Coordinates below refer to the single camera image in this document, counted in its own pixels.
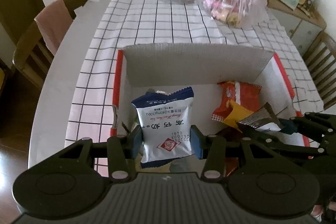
white and blue snack package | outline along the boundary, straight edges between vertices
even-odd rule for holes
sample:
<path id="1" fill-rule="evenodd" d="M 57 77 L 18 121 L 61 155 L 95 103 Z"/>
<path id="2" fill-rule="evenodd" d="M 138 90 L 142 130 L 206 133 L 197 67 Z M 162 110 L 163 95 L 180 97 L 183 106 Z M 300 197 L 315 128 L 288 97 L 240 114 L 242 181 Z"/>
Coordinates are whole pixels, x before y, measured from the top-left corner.
<path id="1" fill-rule="evenodd" d="M 190 144 L 191 87 L 172 94 L 147 92 L 133 100 L 142 127 L 142 168 L 158 167 L 193 154 Z"/>

red diamond logo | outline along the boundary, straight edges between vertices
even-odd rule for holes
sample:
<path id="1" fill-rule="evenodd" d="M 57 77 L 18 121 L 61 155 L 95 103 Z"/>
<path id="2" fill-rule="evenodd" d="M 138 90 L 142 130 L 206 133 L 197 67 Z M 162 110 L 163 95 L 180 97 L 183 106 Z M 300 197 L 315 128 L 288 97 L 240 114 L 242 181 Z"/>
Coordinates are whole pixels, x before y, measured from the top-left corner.
<path id="1" fill-rule="evenodd" d="M 179 141 L 173 141 L 172 139 L 170 138 L 167 138 L 167 140 L 165 140 L 163 143 L 159 144 L 157 146 L 157 148 L 159 149 L 165 149 L 167 151 L 171 151 L 173 150 L 176 146 L 178 146 L 181 142 Z"/>

wooden floor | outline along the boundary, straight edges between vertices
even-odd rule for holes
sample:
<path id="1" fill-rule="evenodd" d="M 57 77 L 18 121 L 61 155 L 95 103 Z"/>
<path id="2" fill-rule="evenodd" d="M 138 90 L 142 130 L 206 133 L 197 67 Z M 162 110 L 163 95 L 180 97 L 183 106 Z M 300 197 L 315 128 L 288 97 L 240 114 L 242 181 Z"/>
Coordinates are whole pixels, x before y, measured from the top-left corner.
<path id="1" fill-rule="evenodd" d="M 0 224 L 20 213 L 12 197 L 15 178 L 27 169 L 30 133 L 39 91 L 19 72 L 0 97 Z"/>

wooden countertop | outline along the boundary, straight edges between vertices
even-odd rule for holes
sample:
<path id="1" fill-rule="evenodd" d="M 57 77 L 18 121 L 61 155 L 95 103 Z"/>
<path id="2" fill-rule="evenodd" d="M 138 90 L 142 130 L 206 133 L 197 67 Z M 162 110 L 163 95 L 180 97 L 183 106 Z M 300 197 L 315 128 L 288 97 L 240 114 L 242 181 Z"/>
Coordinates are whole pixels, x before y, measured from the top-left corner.
<path id="1" fill-rule="evenodd" d="M 316 10 L 312 11 L 312 17 L 308 17 L 300 9 L 296 8 L 295 10 L 292 10 L 291 8 L 286 6 L 284 3 L 282 3 L 280 0 L 268 0 L 268 8 L 279 10 L 279 11 L 284 12 L 286 14 L 293 15 L 293 16 L 295 16 L 297 18 L 300 18 L 304 21 L 307 21 L 311 24 L 319 26 L 322 29 L 325 29 L 326 26 L 327 26 L 324 19 L 321 17 L 321 15 Z"/>

chair backrest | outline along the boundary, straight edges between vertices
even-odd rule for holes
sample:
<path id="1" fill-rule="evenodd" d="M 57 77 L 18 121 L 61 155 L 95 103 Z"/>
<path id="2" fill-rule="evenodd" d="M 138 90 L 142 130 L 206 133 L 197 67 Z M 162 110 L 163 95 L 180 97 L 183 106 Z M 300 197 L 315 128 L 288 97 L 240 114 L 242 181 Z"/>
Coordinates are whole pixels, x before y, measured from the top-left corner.
<path id="1" fill-rule="evenodd" d="M 324 102 L 324 109 L 331 107 L 336 103 L 336 42 L 320 32 L 303 60 Z"/>
<path id="2" fill-rule="evenodd" d="M 84 6 L 86 0 L 63 0 L 72 19 L 74 10 Z M 42 89 L 44 79 L 53 61 L 35 21 L 19 39 L 13 55 L 14 66 L 37 88 Z"/>

